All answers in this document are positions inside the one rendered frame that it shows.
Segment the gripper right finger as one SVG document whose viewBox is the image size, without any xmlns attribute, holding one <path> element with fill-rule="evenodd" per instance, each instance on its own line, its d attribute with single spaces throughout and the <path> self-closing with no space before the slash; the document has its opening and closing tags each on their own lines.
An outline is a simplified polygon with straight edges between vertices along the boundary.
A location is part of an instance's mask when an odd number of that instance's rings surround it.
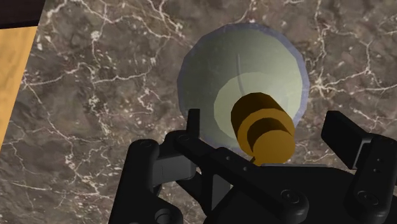
<svg viewBox="0 0 397 224">
<path fill-rule="evenodd" d="M 321 138 L 356 171 L 344 199 L 348 214 L 362 224 L 385 224 L 397 182 L 397 141 L 363 130 L 339 111 L 326 113 Z"/>
</svg>

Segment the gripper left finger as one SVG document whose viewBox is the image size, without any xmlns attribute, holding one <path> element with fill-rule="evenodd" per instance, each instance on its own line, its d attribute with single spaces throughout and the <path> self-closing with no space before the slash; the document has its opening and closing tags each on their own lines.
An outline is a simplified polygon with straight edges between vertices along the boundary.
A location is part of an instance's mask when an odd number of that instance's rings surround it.
<svg viewBox="0 0 397 224">
<path fill-rule="evenodd" d="M 200 111 L 190 109 L 185 130 L 162 144 L 134 141 L 128 149 L 108 224 L 184 224 L 181 210 L 161 199 L 163 183 L 176 181 L 201 206 L 203 224 L 301 224 L 308 198 L 233 151 L 199 138 Z"/>
</svg>

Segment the ochre grooved cylinder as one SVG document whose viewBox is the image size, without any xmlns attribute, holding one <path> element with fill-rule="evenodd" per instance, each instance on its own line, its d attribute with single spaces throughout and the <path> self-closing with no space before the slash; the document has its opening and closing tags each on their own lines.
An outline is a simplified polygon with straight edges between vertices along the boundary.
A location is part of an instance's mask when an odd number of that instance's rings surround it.
<svg viewBox="0 0 397 224">
<path fill-rule="evenodd" d="M 255 165 L 285 163 L 295 151 L 294 123 L 267 94 L 242 96 L 233 105 L 231 123 L 241 150 Z"/>
</svg>

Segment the pale green bowl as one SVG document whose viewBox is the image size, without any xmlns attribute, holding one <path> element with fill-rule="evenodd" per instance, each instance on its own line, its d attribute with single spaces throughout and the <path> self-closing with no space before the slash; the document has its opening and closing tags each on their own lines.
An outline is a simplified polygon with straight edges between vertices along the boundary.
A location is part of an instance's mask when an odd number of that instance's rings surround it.
<svg viewBox="0 0 397 224">
<path fill-rule="evenodd" d="M 214 148 L 239 152 L 231 124 L 244 95 L 270 95 L 297 125 L 305 113 L 309 76 L 302 54 L 283 34 L 256 23 L 227 24 L 202 36 L 177 79 L 179 110 L 200 110 L 200 136 Z"/>
</svg>

